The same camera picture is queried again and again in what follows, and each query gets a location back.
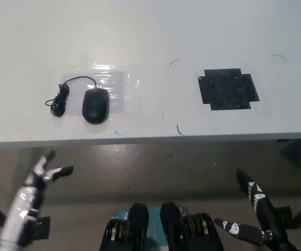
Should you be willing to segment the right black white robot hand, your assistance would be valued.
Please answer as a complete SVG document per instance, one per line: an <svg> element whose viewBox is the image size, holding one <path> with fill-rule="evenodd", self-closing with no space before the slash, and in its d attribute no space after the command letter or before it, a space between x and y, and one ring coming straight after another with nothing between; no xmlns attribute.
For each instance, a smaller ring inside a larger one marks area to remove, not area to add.
<svg viewBox="0 0 301 251"><path fill-rule="evenodd" d="M255 180L241 169L237 169L236 178L240 190L246 194L254 208L260 227L225 221L219 218L214 219L215 224L237 239L259 246L266 245L270 250L298 250L288 240L280 216Z"/></svg>

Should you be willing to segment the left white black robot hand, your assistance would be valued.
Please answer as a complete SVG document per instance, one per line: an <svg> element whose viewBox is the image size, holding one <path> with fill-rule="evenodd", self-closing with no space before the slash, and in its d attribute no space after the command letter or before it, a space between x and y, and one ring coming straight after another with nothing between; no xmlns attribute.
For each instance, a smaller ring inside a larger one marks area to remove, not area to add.
<svg viewBox="0 0 301 251"><path fill-rule="evenodd" d="M0 250L25 250L33 241L47 185L72 174L74 167L47 170L55 151L42 156L18 189L0 233Z"/></svg>

